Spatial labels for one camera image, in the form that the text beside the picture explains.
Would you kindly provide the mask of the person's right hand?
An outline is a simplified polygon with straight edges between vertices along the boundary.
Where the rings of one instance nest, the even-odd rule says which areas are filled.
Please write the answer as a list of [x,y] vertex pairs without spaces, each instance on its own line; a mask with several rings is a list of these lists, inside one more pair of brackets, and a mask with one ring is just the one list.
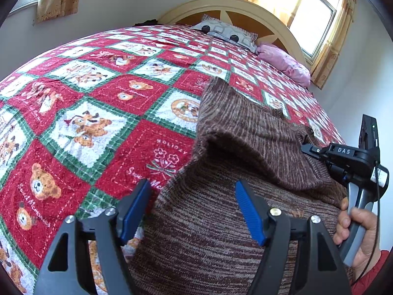
[[360,245],[354,261],[352,270],[354,278],[358,279],[362,272],[366,274],[379,261],[381,251],[379,248],[379,224],[376,214],[369,210],[353,208],[348,214],[348,198],[342,199],[341,212],[338,215],[336,232],[333,241],[336,245],[340,245],[349,237],[349,226],[352,221],[359,223],[366,229],[362,244]]

